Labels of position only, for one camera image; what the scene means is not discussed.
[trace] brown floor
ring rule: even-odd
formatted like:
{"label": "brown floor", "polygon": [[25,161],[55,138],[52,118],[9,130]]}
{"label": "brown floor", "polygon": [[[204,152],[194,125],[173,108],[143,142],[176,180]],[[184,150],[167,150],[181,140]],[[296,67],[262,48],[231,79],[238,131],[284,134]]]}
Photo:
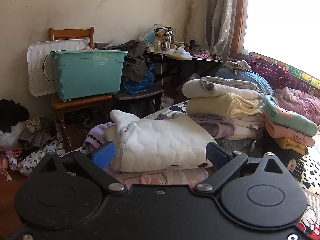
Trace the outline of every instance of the brown floor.
{"label": "brown floor", "polygon": [[9,171],[12,181],[7,181],[7,176],[0,175],[0,238],[6,238],[18,230],[21,222],[14,210],[13,198],[27,179],[18,171]]}

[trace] window frame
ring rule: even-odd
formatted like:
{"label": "window frame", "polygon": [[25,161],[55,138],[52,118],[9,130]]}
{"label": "window frame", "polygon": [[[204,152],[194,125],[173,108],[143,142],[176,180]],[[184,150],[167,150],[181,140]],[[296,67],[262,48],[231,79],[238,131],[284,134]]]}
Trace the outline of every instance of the window frame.
{"label": "window frame", "polygon": [[236,60],[248,60],[248,55],[239,52],[239,46],[241,45],[242,36],[245,34],[243,30],[246,28],[247,9],[244,6],[247,4],[247,0],[236,1],[236,15],[234,21],[233,35],[231,39],[229,58]]}

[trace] white cable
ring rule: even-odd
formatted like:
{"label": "white cable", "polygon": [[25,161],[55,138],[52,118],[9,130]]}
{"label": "white cable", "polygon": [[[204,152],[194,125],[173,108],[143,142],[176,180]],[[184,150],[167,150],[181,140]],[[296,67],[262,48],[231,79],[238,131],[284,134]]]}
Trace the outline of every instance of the white cable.
{"label": "white cable", "polygon": [[162,108],[161,109],[163,109],[163,103],[164,103],[164,89],[163,89],[163,76],[162,76],[163,54],[164,54],[164,50],[162,51],[162,57],[161,57],[161,82],[162,82]]}

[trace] red polka dot fabric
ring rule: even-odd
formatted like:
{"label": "red polka dot fabric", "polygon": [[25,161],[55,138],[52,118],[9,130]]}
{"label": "red polka dot fabric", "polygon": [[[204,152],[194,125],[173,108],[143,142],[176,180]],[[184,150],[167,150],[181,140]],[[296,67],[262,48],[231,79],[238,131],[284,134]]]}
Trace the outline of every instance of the red polka dot fabric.
{"label": "red polka dot fabric", "polygon": [[271,64],[264,58],[258,58],[247,61],[251,70],[262,76],[271,86],[272,89],[285,88],[292,82],[289,71],[279,67],[277,64]]}

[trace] teal storage bin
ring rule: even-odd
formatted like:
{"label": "teal storage bin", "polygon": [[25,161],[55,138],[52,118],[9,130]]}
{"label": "teal storage bin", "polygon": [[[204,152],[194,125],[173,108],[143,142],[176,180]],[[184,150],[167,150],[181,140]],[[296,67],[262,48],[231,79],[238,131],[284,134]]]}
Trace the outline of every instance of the teal storage bin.
{"label": "teal storage bin", "polygon": [[124,50],[53,52],[58,96],[72,98],[116,93],[120,89]]}

